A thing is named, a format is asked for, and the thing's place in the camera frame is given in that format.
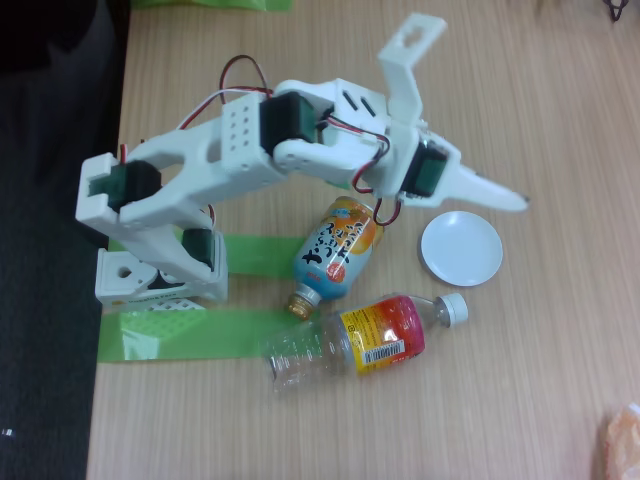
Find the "white bottle cap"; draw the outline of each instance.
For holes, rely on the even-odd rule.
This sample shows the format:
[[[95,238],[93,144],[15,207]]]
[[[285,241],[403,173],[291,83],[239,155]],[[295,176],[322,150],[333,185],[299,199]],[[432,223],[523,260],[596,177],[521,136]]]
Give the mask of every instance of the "white bottle cap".
[[[467,303],[464,301],[464,298],[462,298],[462,295],[452,293],[451,295],[443,295],[439,298],[442,299],[447,307],[452,327],[464,323],[469,319],[469,309],[467,309]]]

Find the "plastic bottle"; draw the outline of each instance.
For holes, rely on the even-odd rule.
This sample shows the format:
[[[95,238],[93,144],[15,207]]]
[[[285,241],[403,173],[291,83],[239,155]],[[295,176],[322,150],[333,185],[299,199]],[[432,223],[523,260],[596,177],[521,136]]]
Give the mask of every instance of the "plastic bottle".
[[[338,197],[294,259],[296,291],[289,297],[289,311],[308,320],[320,301],[345,296],[383,233],[371,207]]]
[[[458,293],[435,301],[402,294],[302,323],[265,341],[262,352],[276,391],[346,374],[363,374],[412,358],[425,334],[465,322]]]

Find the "orange plastic bag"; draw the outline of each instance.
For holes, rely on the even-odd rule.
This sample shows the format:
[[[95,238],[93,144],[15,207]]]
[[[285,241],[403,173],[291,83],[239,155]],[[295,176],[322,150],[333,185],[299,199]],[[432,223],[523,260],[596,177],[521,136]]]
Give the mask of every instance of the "orange plastic bag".
[[[640,480],[640,406],[632,403],[609,424],[607,480]]]

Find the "small white dish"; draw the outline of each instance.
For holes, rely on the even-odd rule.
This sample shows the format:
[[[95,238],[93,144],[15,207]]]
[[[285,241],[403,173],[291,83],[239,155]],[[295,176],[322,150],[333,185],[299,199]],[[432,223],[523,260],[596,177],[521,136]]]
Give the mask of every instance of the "small white dish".
[[[460,287],[486,282],[502,264],[498,232],[469,212],[447,212],[434,218],[424,229],[420,250],[434,275]]]

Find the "bottle label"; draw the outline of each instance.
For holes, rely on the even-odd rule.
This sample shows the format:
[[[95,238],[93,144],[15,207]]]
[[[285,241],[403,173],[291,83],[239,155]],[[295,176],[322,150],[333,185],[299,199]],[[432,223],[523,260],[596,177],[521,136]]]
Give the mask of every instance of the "bottle label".
[[[420,316],[404,295],[340,315],[358,373],[414,357],[424,350]]]
[[[346,295],[383,233],[384,227],[373,221],[373,210],[339,197],[296,255],[296,280],[325,300]]]

